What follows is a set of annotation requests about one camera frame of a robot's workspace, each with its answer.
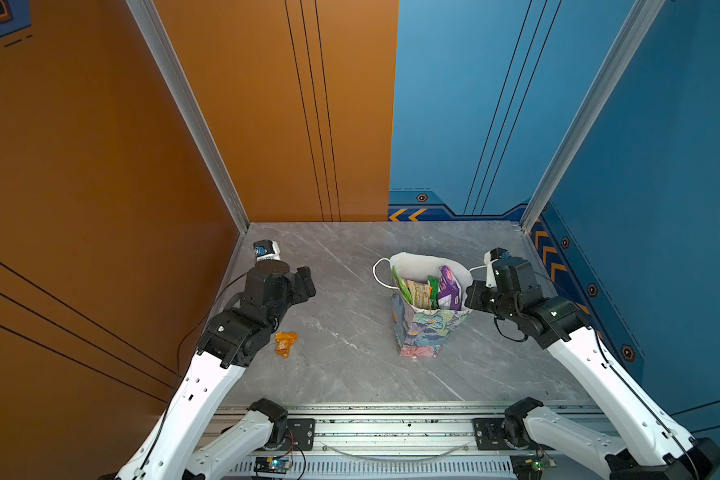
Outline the green white snack packet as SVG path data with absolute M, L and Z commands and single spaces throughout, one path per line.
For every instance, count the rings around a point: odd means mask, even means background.
M 430 309 L 437 310 L 439 308 L 439 291 L 440 291 L 440 280 L 435 276 L 428 277 L 428 286 L 430 289 L 429 300 Z

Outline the green Lays chips bag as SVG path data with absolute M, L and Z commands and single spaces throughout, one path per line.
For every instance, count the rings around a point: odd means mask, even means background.
M 411 294 L 411 292 L 410 292 L 410 290 L 409 290 L 409 288 L 408 288 L 408 286 L 407 286 L 407 284 L 406 284 L 406 280 L 403 279 L 403 278 L 397 273 L 397 270 L 396 270 L 396 267 L 395 267 L 395 266 L 392 266 L 392 267 L 391 267 L 391 275 L 392 275 L 392 279 L 393 279 L 394 285 L 395 285 L 395 286 L 398 288 L 398 290 L 400 291 L 400 295 L 402 296 L 402 298 L 403 298 L 407 303 L 411 304 L 411 303 L 413 302 L 413 296 L 412 296 L 412 294 Z

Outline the tan cracker packet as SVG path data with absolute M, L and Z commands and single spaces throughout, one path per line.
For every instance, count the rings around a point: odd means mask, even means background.
M 415 308 L 431 310 L 432 287 L 428 283 L 415 282 L 409 279 L 404 281 L 405 298 Z

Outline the floral paper gift bag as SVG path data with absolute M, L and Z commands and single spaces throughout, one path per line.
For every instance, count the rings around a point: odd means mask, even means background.
M 428 283 L 429 276 L 440 279 L 440 267 L 443 265 L 454 272 L 461 285 L 460 311 L 413 307 L 402 298 L 391 275 L 391 267 L 395 266 L 403 279 Z M 473 282 L 472 271 L 455 260 L 402 252 L 377 260 L 372 274 L 379 285 L 391 292 L 393 333 L 402 357 L 436 357 L 455 330 L 472 316 L 472 310 L 465 306 L 466 288 Z

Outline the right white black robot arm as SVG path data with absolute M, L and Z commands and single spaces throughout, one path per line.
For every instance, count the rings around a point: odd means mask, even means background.
M 527 397 L 505 411 L 504 436 L 513 447 L 550 447 L 603 479 L 709 479 L 720 447 L 665 413 L 618 363 L 583 312 L 564 297 L 489 287 L 476 281 L 466 306 L 514 322 L 563 365 L 616 429 L 607 436 L 561 417 Z

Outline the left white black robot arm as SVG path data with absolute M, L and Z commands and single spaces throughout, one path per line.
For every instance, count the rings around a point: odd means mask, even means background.
M 242 420 L 198 445 L 221 402 L 268 345 L 288 309 L 316 294 L 311 270 L 259 260 L 245 287 L 205 326 L 184 377 L 164 413 L 115 479 L 222 479 L 252 452 L 279 446 L 287 410 L 262 398 Z

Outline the small orange candy packet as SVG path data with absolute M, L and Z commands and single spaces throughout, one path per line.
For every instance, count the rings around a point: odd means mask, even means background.
M 277 332 L 275 334 L 275 353 L 287 359 L 290 356 L 292 346 L 299 340 L 296 332 Z

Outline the purple Fox's candy bag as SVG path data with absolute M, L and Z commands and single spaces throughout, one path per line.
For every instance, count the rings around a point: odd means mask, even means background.
M 454 272 L 446 265 L 440 267 L 437 306 L 439 309 L 460 311 L 462 309 L 462 289 Z

